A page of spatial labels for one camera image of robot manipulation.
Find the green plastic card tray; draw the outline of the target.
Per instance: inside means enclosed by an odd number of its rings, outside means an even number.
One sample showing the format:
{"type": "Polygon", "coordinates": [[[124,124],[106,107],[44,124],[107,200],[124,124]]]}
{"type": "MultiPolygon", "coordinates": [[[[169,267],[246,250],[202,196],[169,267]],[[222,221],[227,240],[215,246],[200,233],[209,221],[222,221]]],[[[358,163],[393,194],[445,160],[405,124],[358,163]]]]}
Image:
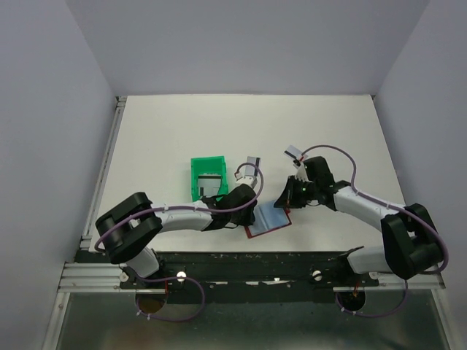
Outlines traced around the green plastic card tray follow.
{"type": "Polygon", "coordinates": [[[227,168],[223,156],[191,158],[190,177],[192,201],[228,193],[227,168]]]}

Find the white striped card back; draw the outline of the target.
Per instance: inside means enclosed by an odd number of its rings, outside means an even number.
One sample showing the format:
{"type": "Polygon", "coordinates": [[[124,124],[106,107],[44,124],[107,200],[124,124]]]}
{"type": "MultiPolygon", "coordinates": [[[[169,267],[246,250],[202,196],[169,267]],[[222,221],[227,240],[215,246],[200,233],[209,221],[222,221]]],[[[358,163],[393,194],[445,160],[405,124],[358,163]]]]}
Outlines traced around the white striped card back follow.
{"type": "Polygon", "coordinates": [[[260,158],[248,156],[247,165],[245,166],[245,170],[244,170],[244,175],[245,176],[257,176],[259,168],[260,168],[260,158]]]}

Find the red card holder wallet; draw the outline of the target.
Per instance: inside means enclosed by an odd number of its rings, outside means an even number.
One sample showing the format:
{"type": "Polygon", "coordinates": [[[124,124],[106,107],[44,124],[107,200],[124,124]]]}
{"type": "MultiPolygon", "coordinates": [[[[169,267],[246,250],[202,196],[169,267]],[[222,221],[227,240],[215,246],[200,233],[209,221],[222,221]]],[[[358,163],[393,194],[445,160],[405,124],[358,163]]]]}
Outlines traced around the red card holder wallet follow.
{"type": "Polygon", "coordinates": [[[245,228],[249,239],[292,225],[289,212],[283,208],[276,208],[273,201],[256,206],[253,214],[255,221],[245,228]]]}

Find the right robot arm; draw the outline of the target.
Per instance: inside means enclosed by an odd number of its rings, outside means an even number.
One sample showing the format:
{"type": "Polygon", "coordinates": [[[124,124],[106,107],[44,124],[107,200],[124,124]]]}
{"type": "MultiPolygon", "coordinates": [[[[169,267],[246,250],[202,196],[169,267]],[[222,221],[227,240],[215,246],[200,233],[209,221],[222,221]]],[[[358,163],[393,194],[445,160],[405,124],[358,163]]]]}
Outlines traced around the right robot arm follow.
{"type": "Polygon", "coordinates": [[[333,211],[353,216],[382,234],[382,245],[358,247],[345,253],[336,266],[337,280],[346,286],[370,272],[393,273],[401,279],[424,273],[444,258],[441,243],[432,233],[433,222],[423,206],[398,208],[367,194],[355,192],[345,180],[336,181],[325,158],[296,161],[297,173],[287,178],[274,203],[281,209],[302,209],[316,202],[333,211]]]}

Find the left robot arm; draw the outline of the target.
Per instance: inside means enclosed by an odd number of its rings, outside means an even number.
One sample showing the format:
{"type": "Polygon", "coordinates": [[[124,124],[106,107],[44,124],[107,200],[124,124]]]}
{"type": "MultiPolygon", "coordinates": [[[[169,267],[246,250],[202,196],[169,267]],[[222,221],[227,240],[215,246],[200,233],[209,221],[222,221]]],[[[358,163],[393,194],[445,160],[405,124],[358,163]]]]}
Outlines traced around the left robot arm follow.
{"type": "Polygon", "coordinates": [[[203,197],[178,206],[152,207],[145,192],[136,192],[96,221],[96,250],[114,265],[126,264],[146,288],[161,282],[161,264],[148,244],[159,233],[178,230],[210,231],[248,226],[254,221],[257,194],[241,184],[227,195],[203,197]]]}

